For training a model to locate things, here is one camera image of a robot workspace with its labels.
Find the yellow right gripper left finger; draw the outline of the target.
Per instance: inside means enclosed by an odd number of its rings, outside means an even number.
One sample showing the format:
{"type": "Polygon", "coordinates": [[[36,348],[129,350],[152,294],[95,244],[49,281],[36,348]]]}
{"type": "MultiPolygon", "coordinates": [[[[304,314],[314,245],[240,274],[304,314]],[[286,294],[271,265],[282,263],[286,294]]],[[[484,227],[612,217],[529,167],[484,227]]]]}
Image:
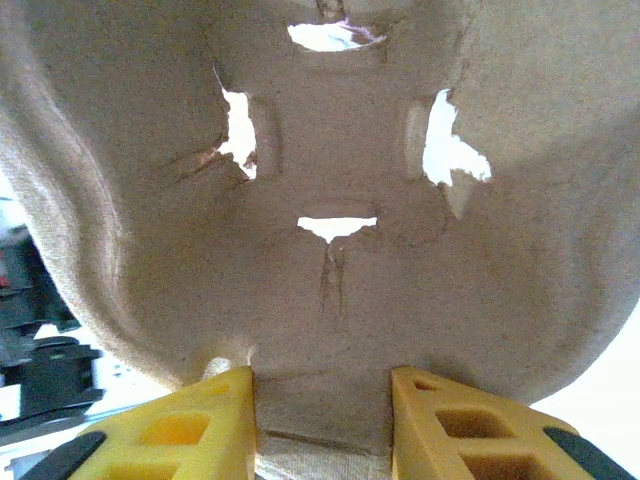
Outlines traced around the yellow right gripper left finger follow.
{"type": "Polygon", "coordinates": [[[20,480],[254,480],[256,438],[237,367],[91,425],[20,480]]]}

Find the brown pulp cup carrier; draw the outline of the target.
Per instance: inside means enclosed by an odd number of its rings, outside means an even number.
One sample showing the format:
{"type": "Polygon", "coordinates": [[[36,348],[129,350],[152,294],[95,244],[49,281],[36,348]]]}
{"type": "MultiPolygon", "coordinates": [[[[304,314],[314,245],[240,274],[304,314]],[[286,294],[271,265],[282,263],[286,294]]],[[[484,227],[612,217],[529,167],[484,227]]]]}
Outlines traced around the brown pulp cup carrier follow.
{"type": "Polygon", "coordinates": [[[0,0],[0,172],[108,349],[387,480],[393,368],[532,403],[640,300],[640,0],[0,0]]]}

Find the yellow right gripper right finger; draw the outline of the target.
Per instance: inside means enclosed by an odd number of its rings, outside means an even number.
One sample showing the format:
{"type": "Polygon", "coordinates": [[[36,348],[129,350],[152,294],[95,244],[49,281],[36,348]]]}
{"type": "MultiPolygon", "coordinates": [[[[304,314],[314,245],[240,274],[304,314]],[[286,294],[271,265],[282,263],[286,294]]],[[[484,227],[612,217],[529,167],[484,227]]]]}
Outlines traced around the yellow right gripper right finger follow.
{"type": "Polygon", "coordinates": [[[635,480],[571,425],[418,370],[391,373],[394,480],[635,480]]]}

